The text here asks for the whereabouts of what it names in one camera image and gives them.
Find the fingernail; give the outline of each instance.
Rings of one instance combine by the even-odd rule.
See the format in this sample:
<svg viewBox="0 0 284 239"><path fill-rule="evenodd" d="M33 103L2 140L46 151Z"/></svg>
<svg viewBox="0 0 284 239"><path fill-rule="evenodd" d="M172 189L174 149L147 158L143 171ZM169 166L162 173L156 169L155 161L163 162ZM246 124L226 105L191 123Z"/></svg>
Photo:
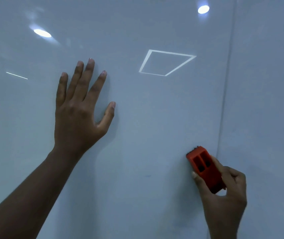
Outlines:
<svg viewBox="0 0 284 239"><path fill-rule="evenodd" d="M192 178L195 179L197 177L197 173L195 173L194 171L192 172Z"/></svg>

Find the finger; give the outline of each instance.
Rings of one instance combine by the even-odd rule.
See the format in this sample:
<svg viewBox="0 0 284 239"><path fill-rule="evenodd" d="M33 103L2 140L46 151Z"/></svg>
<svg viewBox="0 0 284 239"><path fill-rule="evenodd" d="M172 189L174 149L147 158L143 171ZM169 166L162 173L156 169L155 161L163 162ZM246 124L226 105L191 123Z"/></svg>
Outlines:
<svg viewBox="0 0 284 239"><path fill-rule="evenodd" d="M235 183L239 186L239 188L246 193L246 176L242 172L227 167L231 176L234 177Z"/></svg>
<svg viewBox="0 0 284 239"><path fill-rule="evenodd" d="M57 89L56 107L59 107L64 103L67 91L67 83L68 83L68 74L62 72Z"/></svg>
<svg viewBox="0 0 284 239"><path fill-rule="evenodd" d="M107 72L104 70L99 75L98 79L95 81L93 86L90 88L88 94L86 95L84 100L90 109L94 110L95 104L97 103L97 100L99 98L100 92L102 90L106 78L107 78Z"/></svg>
<svg viewBox="0 0 284 239"><path fill-rule="evenodd" d="M67 95L66 95L66 100L71 100L73 95L74 95L74 91L76 90L76 85L78 84L78 81L82 75L82 71L83 71L83 62L82 61L78 61L78 63L76 64L76 68L74 70L74 74L72 76L71 82L69 84L69 88L67 90Z"/></svg>
<svg viewBox="0 0 284 239"><path fill-rule="evenodd" d="M105 135L107 133L111 125L112 119L114 117L115 107L116 107L116 102L115 101L110 102L104 112L102 120L98 124L98 129L101 131L102 135Z"/></svg>
<svg viewBox="0 0 284 239"><path fill-rule="evenodd" d="M83 101L86 93L88 92L89 88L89 83L93 75L93 70L94 70L94 60L92 58L89 58L89 61L85 67L85 70L76 85L76 90L74 92L74 98L79 101Z"/></svg>
<svg viewBox="0 0 284 239"><path fill-rule="evenodd" d="M224 184L226 185L226 188L228 189L228 191L234 190L236 188L236 183L235 183L234 179L232 178L228 169L224 168L224 166L221 165L221 163L216 159L216 157L211 156L211 158L212 158L216 168L220 171L221 176L222 176L222 180L223 180Z"/></svg>
<svg viewBox="0 0 284 239"><path fill-rule="evenodd" d="M210 191L210 189L206 185L205 181L197 173L192 172L192 177L193 177L193 179L196 183L196 186L199 189L200 196L201 196L202 200L204 199L204 197L212 194L212 192Z"/></svg>

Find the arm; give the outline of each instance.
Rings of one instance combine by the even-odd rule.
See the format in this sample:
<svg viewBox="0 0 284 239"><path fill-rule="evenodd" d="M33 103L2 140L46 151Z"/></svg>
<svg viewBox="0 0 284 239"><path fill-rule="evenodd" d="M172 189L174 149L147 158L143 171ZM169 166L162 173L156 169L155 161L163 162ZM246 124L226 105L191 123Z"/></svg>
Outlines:
<svg viewBox="0 0 284 239"><path fill-rule="evenodd" d="M82 155L106 134L114 116L111 102L101 122L94 122L94 107L107 73L100 74L90 91L94 69L90 59L85 70L79 61L67 90L62 73L56 98L55 146L1 204L0 238L36 238L52 206Z"/></svg>
<svg viewBox="0 0 284 239"><path fill-rule="evenodd" d="M205 181L192 172L199 189L204 207L204 215L212 239L236 239L237 230L247 205L245 175L230 167L222 166L212 156L221 172L227 188L225 196L212 194Z"/></svg>

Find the hand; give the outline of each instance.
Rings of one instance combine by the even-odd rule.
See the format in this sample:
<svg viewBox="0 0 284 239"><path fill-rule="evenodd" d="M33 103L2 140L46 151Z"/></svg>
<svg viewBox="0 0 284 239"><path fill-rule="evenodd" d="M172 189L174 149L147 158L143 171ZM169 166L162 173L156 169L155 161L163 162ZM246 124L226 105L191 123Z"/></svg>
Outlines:
<svg viewBox="0 0 284 239"><path fill-rule="evenodd" d="M88 92L94 60L89 59L85 70L79 61L67 89L68 74L63 72L56 97L55 147L72 155L82 156L103 137L114 117L115 102L111 102L99 123L94 122L94 108L107 77L103 71Z"/></svg>
<svg viewBox="0 0 284 239"><path fill-rule="evenodd" d="M205 181L192 172L202 199L205 219L212 239L236 238L242 215L247 205L245 175L235 169L222 166L211 156L227 188L225 196L212 194Z"/></svg>

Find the red eraser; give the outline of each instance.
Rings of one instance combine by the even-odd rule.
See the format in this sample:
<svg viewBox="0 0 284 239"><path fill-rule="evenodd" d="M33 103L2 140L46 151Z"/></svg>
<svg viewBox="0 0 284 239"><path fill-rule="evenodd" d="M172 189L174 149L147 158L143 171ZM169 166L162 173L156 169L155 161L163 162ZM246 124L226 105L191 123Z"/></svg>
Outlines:
<svg viewBox="0 0 284 239"><path fill-rule="evenodd" d="M194 148L186 155L186 158L213 194L226 188L221 173L216 168L210 154L205 148L201 146Z"/></svg>

